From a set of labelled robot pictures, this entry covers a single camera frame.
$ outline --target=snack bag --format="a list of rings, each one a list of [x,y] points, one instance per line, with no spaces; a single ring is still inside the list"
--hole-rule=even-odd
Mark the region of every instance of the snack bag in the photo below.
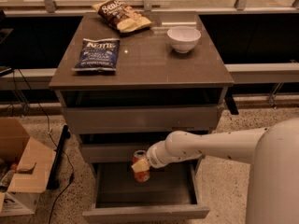
[[[73,71],[116,71],[120,40],[118,38],[83,39],[79,62]]]
[[[117,0],[92,5],[93,9],[121,33],[130,33],[152,25],[152,22],[131,6]]]

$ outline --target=white bowl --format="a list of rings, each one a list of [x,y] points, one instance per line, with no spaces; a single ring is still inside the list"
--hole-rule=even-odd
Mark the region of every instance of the white bowl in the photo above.
[[[167,31],[171,47],[178,53],[187,53],[193,49],[201,33],[190,26],[175,26]]]

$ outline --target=white robotic arm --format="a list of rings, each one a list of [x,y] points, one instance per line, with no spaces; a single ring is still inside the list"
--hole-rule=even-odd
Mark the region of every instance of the white robotic arm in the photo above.
[[[299,223],[299,119],[241,132],[172,132],[133,169],[159,168],[203,154],[251,164],[247,224]]]

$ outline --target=soda can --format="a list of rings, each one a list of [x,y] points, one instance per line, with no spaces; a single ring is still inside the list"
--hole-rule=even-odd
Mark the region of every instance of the soda can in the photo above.
[[[146,159],[145,150],[138,150],[134,153],[133,164],[141,159]],[[150,170],[134,173],[134,178],[138,182],[146,182],[150,179]]]

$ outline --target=cabinet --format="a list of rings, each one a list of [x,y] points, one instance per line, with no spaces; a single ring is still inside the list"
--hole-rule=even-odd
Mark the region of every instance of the cabinet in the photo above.
[[[152,170],[147,183],[136,183],[130,168],[134,151],[147,149],[174,130],[209,133],[216,128],[223,98],[233,80],[204,25],[192,12],[144,13],[153,27],[129,35],[111,29],[87,13],[50,88],[79,143],[84,160],[95,171],[92,209],[83,216],[97,221],[141,221],[205,217],[188,162]],[[189,25],[202,32],[187,54],[167,42],[171,26]],[[78,74],[82,39],[119,37],[115,73]]]

